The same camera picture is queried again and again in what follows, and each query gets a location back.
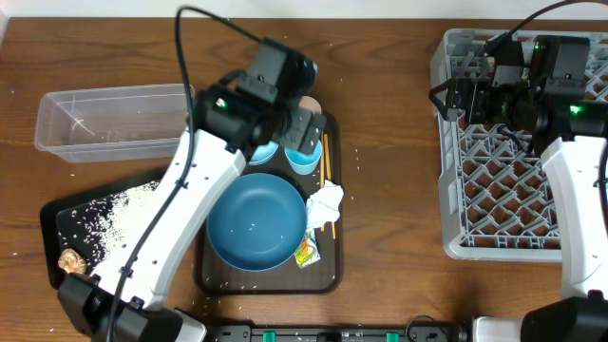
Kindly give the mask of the large dark blue plate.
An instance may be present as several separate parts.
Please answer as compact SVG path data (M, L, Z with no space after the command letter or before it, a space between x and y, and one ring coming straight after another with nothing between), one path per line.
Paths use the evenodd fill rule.
M286 180L267 173L236 179L207 219L208 240L219 258L248 272L283 264L294 255L306 229L300 193Z

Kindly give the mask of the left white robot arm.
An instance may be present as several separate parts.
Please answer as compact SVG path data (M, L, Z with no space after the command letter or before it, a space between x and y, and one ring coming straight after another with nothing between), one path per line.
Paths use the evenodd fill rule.
M220 195L269 141L310 153L326 122L317 100L240 85L199 92L192 123L121 245L91 275L69 274L58 299L94 341L201 341L206 327L165 308L181 260Z

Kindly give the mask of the brown food scrap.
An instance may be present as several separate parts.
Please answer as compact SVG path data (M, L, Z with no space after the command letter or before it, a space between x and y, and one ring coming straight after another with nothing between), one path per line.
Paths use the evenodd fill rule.
M57 261L57 265L67 274L83 275L87 268L85 259L71 248L62 251Z

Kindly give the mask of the small light blue bowl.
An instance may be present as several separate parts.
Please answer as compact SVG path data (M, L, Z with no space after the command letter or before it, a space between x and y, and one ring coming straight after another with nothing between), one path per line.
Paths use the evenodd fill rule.
M268 162L276 153L279 145L275 142L269 142L265 145L260 145L254 152L251 159L248 161L249 165L262 165Z

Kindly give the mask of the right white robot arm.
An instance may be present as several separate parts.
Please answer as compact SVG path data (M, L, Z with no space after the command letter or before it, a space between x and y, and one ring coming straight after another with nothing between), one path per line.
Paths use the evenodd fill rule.
M451 29L431 62L446 253L559 261L561 298L522 318L480 316L467 341L607 337L607 104L599 34Z

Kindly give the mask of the white rice pile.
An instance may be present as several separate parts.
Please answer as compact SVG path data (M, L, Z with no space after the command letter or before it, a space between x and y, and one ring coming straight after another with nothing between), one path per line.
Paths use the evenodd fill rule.
M159 183L152 180L61 211L56 219L60 250L75 250L90 268L105 260L122 245Z

